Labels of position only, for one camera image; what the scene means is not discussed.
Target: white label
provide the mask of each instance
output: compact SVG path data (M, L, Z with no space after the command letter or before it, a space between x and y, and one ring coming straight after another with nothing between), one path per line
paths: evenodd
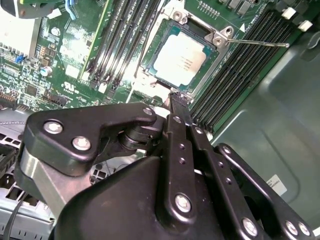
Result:
M286 186L280 180L278 175L273 175L267 182L266 182L279 196L284 194L287 191Z

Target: chip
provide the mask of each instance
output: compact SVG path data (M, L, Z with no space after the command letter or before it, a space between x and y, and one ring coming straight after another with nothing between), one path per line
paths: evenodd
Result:
M37 95L37 92L38 92L38 89L36 87L31 85L26 86L26 91L25 91L26 94L35 97Z

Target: gray panel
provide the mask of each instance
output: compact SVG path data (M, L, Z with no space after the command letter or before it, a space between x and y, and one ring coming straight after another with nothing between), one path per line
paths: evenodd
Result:
M314 229L320 226L320 55L291 47L213 136L265 180L277 174L281 197Z

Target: bolt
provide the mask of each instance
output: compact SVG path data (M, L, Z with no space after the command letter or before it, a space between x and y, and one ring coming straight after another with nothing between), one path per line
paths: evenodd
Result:
M181 13L181 12L175 11L175 12L173 13L173 19L174 19L175 21L180 21L181 18L182 18L182 13Z
M80 151L87 151L91 147L89 139L84 136L77 136L74 138L72 140L72 145Z
M175 204L181 212L188 213L191 210L189 199L182 194L175 196Z
M228 147L226 147L226 146L223 146L223 150L224 150L227 154L230 154L230 153L231 153L230 149L229 149Z
M150 115L150 116L152 115L152 111L151 111L151 109L148 108L148 107L144 108L143 111L144 111L145 114L148 114L148 115Z
M289 229L290 233L292 233L293 235L298 236L298 230L296 229L295 225L292 224L292 222L286 221L285 225Z
M303 223L299 222L299 228L305 235L310 236L308 228Z
M178 123L180 124L181 123L181 120L178 116L174 116L173 119Z
M50 134L59 134L64 129L62 125L56 121L47 121L43 125L43 129Z
M195 127L195 130L198 134L203 134L202 130L200 129L200 127Z
M213 44L216 46L219 46L221 43L222 43L222 40L221 40L221 37L219 36L213 40Z
M243 224L245 230L248 232L248 234L250 234L253 237L256 237L258 235L258 230L257 230L256 226L249 218L245 217L242 220L242 224Z

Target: blue connector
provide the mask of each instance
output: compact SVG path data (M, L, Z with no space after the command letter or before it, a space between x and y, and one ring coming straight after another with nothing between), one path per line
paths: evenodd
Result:
M20 64L20 63L22 63L22 61L25 59L25 57L23 56L23 55L20 55L20 56L17 56L16 58L15 58L15 60L14 60L14 62L16 63L16 64Z

